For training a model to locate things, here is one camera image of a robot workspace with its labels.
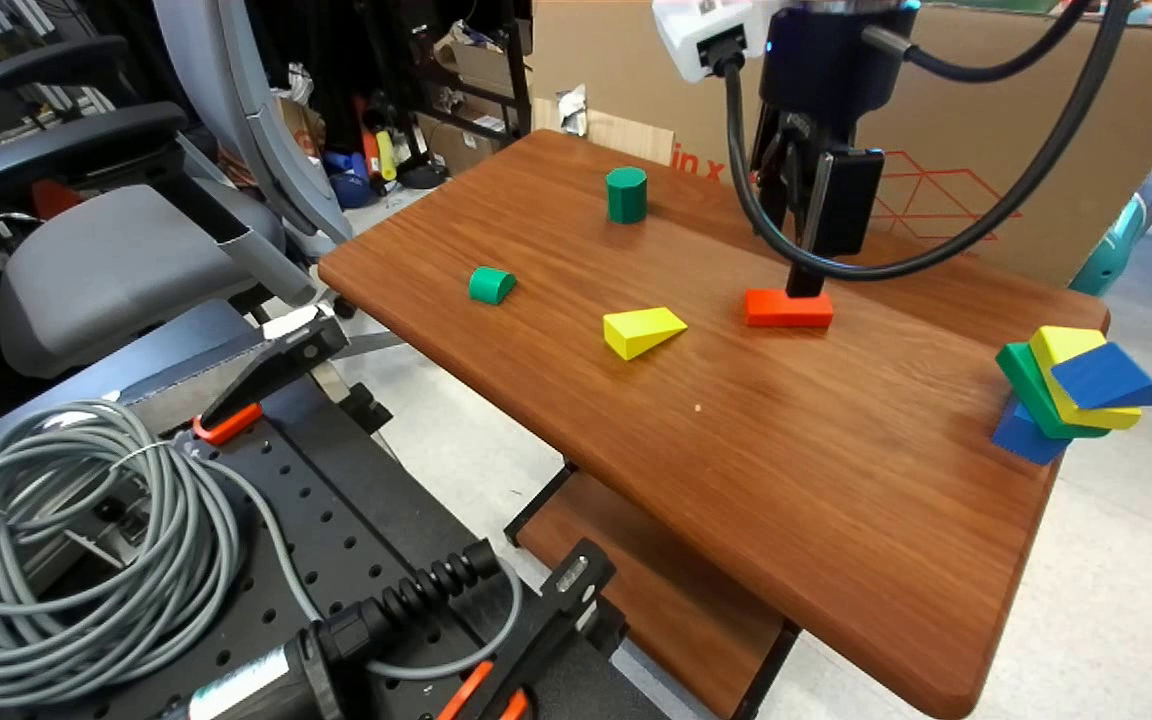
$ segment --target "toy block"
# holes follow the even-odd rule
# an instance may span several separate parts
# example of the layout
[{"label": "toy block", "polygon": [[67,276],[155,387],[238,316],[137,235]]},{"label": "toy block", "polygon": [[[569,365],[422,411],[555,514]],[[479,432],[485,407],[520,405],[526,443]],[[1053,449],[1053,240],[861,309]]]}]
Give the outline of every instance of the toy block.
[{"label": "toy block", "polygon": [[1080,407],[1152,405],[1152,375],[1111,341],[1055,365],[1053,375]]},{"label": "toy block", "polygon": [[1080,429],[1080,422],[1060,420],[1055,399],[1044,385],[1044,369],[1036,365],[1026,342],[1002,342],[997,358],[1001,358],[1020,407],[1039,422],[1044,437],[1053,437],[1053,438],[1109,437],[1109,429]]},{"label": "toy block", "polygon": [[783,287],[746,287],[742,292],[742,322],[746,328],[826,328],[833,301],[820,296],[789,296]]},{"label": "toy block", "polygon": [[646,216],[646,173],[643,167],[610,167],[608,173],[608,220],[639,223]]},{"label": "toy block", "polygon": [[479,264],[467,273],[467,296],[476,303],[504,303],[504,296],[517,287],[517,276],[493,264]]},{"label": "toy block", "polygon": [[635,358],[646,348],[679,335],[687,322],[669,312],[669,309],[639,309],[639,312],[608,312],[605,316],[605,342],[621,356],[621,358]]},{"label": "toy block", "polygon": [[1055,405],[1055,416],[1064,422],[1084,422],[1084,429],[1133,429],[1138,422],[1138,407],[1080,407],[1053,375],[1055,365],[1067,365],[1090,348],[1109,342],[1105,332],[1095,328],[1055,328],[1055,322],[1044,322],[1026,348],[1031,356],[1039,358],[1039,372],[1044,372],[1044,385],[1049,385],[1049,395]]},{"label": "toy block", "polygon": [[1067,438],[1044,437],[1039,422],[1016,399],[1002,407],[1001,422],[993,429],[993,443],[1031,462],[1053,462],[1067,449]]}]

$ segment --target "floor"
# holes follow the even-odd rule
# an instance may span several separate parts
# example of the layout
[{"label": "floor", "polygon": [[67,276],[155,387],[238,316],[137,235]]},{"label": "floor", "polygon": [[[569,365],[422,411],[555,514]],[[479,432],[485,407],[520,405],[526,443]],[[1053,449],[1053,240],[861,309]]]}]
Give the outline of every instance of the floor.
[{"label": "floor", "polygon": [[[388,199],[352,220],[367,228],[401,203]],[[1109,309],[1111,335],[1152,372],[1152,235],[1109,292]],[[393,450],[467,526],[506,551],[498,526],[561,467],[561,450],[412,348],[336,358],[336,372],[374,387],[394,411],[383,429]],[[517,555],[517,565],[523,565],[523,575],[539,575],[526,555]],[[703,717],[639,652],[621,652],[614,665],[669,717]],[[803,634],[758,717],[892,720],[915,710]],[[1067,450],[977,717],[1152,717],[1152,411],[1135,432]]]}]

